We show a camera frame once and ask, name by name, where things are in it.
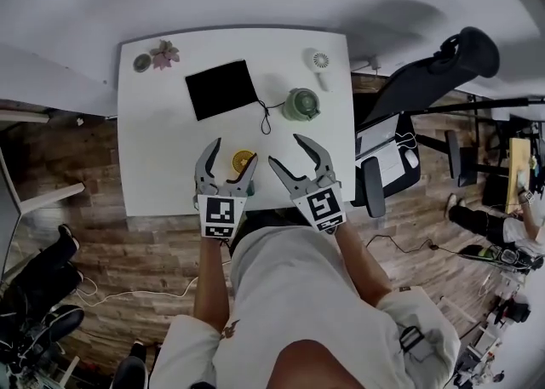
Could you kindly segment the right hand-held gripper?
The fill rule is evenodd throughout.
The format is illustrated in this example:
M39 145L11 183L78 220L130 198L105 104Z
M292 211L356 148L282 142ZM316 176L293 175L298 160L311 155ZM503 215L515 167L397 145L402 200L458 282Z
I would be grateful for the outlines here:
M331 232L346 221L341 182L334 176L328 151L315 140L302 134L293 134L297 144L315 164L316 178L293 175L277 158L268 157L268 163L290 194L293 204L317 232Z

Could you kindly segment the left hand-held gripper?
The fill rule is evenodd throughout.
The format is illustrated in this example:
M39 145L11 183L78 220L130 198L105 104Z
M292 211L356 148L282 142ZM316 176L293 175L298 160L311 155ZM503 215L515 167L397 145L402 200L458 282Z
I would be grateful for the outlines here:
M235 180L216 185L212 174L221 138L204 149L195 165L196 194L194 205L199 213L201 236L233 239L247 202L247 190L255 172L258 156L253 155Z

